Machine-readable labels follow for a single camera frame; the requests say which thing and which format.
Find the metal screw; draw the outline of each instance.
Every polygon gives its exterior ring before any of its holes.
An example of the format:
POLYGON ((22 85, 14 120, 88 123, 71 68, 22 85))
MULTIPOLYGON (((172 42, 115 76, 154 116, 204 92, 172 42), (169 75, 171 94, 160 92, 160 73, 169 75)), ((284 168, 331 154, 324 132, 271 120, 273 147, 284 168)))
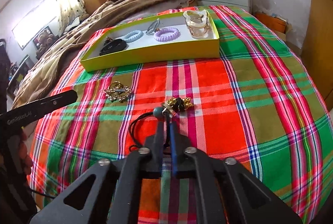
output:
POLYGON ((147 147, 142 147, 139 149, 139 154, 149 154, 150 150, 147 147))
POLYGON ((110 164, 110 160, 107 158, 102 158, 102 159, 98 160, 98 164, 100 166, 108 166, 110 164))
POLYGON ((188 154, 194 154, 194 153, 196 153, 196 148, 195 147, 187 147, 185 149, 185 152, 188 153, 188 154))
POLYGON ((234 159, 233 157, 228 157, 228 158, 225 160, 225 163, 226 163, 227 165, 234 165, 234 164, 237 163, 237 160, 234 159))

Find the purple hair tie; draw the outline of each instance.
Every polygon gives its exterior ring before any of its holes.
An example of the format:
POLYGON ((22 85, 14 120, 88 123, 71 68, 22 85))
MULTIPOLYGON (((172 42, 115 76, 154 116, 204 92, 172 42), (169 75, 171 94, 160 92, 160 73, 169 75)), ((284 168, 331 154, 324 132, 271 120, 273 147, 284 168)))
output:
POLYGON ((154 33, 154 39, 158 42, 168 42, 177 39, 179 35, 180 35, 179 30, 176 28, 164 28, 164 29, 159 29, 157 32, 154 33), (167 36, 161 36, 162 34, 168 32, 173 32, 173 34, 167 36))

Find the gold brooch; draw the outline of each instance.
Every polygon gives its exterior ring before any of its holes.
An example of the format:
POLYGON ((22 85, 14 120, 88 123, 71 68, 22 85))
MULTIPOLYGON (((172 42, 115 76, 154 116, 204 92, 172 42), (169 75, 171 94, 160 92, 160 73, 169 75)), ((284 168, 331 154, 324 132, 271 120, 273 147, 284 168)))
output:
POLYGON ((126 101, 130 95, 133 93, 132 89, 124 86, 119 81, 113 82, 107 89, 103 90, 106 94, 106 97, 111 101, 126 101))

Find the gray hair clip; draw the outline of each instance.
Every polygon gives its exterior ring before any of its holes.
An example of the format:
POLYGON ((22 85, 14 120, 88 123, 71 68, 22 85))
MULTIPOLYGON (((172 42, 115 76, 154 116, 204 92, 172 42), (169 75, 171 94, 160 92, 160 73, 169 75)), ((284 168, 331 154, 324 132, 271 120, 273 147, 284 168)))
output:
POLYGON ((154 35, 156 31, 159 30, 159 18, 156 19, 147 29, 146 34, 147 35, 154 35))

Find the light blue hair tie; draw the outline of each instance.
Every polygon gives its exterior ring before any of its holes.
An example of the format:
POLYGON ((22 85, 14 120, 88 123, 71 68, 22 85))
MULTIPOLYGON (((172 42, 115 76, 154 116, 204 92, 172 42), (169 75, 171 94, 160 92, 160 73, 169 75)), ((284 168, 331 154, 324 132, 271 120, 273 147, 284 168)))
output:
POLYGON ((134 30, 121 37, 127 44, 139 40, 144 33, 141 30, 134 30))

